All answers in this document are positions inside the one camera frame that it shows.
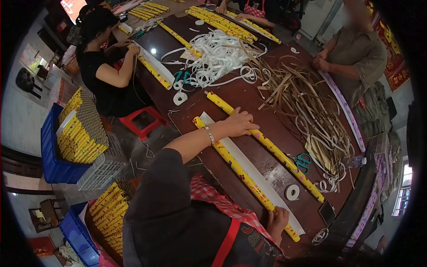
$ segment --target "tv screen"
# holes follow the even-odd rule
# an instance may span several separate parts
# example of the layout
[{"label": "tv screen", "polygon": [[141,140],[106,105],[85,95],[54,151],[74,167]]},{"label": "tv screen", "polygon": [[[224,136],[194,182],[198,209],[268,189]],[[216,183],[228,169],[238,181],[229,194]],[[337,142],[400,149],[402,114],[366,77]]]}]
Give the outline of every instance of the tv screen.
[{"label": "tv screen", "polygon": [[74,24],[76,24],[76,19],[79,16],[80,9],[85,5],[85,0],[61,0],[62,8]]}]

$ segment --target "stool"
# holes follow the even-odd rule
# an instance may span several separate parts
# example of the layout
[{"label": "stool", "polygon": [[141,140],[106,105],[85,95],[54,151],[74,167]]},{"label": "stool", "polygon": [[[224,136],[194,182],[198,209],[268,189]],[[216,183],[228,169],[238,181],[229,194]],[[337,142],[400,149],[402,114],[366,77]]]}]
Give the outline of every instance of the stool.
[{"label": "stool", "polygon": [[[135,119],[136,116],[138,116],[144,111],[150,114],[155,119],[155,121],[150,125],[148,125],[147,127],[145,127],[144,129],[139,129],[132,122],[132,120]],[[169,125],[169,122],[162,115],[160,115],[160,113],[158,113],[152,106],[137,110],[126,117],[119,118],[119,120],[124,125],[126,125],[126,127],[128,127],[132,132],[134,132],[141,139],[141,141],[147,140],[148,138],[147,134],[149,134],[152,130],[156,129],[161,124],[165,126]]]}]

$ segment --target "olive shirt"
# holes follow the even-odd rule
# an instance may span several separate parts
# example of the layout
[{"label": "olive shirt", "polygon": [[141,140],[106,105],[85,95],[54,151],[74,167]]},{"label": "olive shirt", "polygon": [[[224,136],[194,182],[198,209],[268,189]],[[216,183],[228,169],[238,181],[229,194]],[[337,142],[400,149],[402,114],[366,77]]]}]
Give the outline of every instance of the olive shirt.
[{"label": "olive shirt", "polygon": [[377,31],[357,35],[355,30],[342,27],[334,38],[338,40],[327,61],[354,66],[360,77],[360,80],[355,80],[330,73],[348,105],[353,108],[366,90],[384,73],[387,65],[386,47]]}]

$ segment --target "bangle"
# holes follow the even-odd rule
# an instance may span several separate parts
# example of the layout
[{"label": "bangle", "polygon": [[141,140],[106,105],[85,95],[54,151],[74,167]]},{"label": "bangle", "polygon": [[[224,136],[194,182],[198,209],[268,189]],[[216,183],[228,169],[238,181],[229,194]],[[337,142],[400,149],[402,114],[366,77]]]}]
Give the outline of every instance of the bangle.
[{"label": "bangle", "polygon": [[215,139],[214,139],[214,136],[211,133],[211,130],[207,126],[203,126],[203,128],[205,128],[205,130],[208,132],[209,138],[211,138],[211,142],[212,142],[211,146],[213,146],[213,144],[215,143]]}]

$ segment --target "blue plastic crate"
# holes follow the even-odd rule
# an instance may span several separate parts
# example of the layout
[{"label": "blue plastic crate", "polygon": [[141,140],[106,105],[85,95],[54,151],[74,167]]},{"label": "blue plastic crate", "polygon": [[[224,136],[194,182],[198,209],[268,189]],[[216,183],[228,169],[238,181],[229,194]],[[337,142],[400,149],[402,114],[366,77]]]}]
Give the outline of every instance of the blue plastic crate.
[{"label": "blue plastic crate", "polygon": [[59,229],[86,267],[98,267],[99,251],[92,242],[88,229],[79,217],[86,203],[72,205],[59,225]]},{"label": "blue plastic crate", "polygon": [[92,164],[70,162],[62,159],[60,154],[56,154],[58,144],[55,122],[61,111],[62,107],[54,103],[41,128],[41,160],[44,179],[50,184],[76,184]]}]

